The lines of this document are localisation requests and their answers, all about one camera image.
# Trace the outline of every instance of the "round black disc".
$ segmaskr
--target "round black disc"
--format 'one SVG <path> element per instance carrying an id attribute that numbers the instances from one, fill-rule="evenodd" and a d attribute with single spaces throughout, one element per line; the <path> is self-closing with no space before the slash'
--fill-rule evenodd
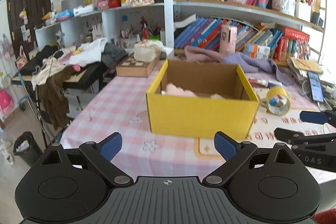
<path id="1" fill-rule="evenodd" d="M 108 189 L 93 172 L 73 166 L 42 165 L 20 181 L 15 198 L 23 218 L 37 222 L 79 220 L 103 204 Z"/>
<path id="2" fill-rule="evenodd" d="M 307 169 L 282 167 L 263 166 L 239 173 L 228 187 L 233 202 L 264 222 L 292 223 L 314 214 L 321 199 L 316 180 L 307 176 Z"/>

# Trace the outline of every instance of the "yellow box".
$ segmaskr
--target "yellow box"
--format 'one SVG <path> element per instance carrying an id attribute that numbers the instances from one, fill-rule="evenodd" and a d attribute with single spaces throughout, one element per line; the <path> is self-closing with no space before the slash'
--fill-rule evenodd
<path id="1" fill-rule="evenodd" d="M 161 95 L 168 83 L 198 97 Z M 212 94 L 225 98 L 211 99 Z M 239 65 L 166 60 L 146 93 L 152 133 L 212 139 L 222 131 L 243 140 L 259 100 Z"/>

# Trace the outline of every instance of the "pink plush toy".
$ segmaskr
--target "pink plush toy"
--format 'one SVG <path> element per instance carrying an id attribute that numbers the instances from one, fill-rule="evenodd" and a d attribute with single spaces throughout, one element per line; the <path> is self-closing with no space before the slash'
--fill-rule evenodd
<path id="1" fill-rule="evenodd" d="M 169 83 L 166 87 L 167 95 L 174 96 L 183 96 L 183 97 L 196 97 L 196 94 L 190 90 L 183 90 L 181 88 L 176 87 L 172 83 Z"/>

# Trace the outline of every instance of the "purple book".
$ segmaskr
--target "purple book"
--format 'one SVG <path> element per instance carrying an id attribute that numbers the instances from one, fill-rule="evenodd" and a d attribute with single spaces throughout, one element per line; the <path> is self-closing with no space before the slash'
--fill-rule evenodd
<path id="1" fill-rule="evenodd" d="M 185 46 L 190 46 L 194 43 L 197 38 L 200 37 L 201 33 L 213 22 L 214 18 L 208 18 L 206 22 L 196 31 L 196 33 L 193 35 L 193 37 L 185 44 Z"/>

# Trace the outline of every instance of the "metal screw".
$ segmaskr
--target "metal screw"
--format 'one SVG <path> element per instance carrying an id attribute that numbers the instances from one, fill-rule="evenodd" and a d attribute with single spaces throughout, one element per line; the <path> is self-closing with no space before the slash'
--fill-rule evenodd
<path id="1" fill-rule="evenodd" d="M 118 184 L 125 184 L 127 182 L 130 182 L 130 178 L 127 176 L 117 176 L 114 178 L 114 182 Z"/>
<path id="2" fill-rule="evenodd" d="M 205 180 L 210 184 L 218 184 L 222 182 L 222 178 L 219 176 L 208 176 Z"/>

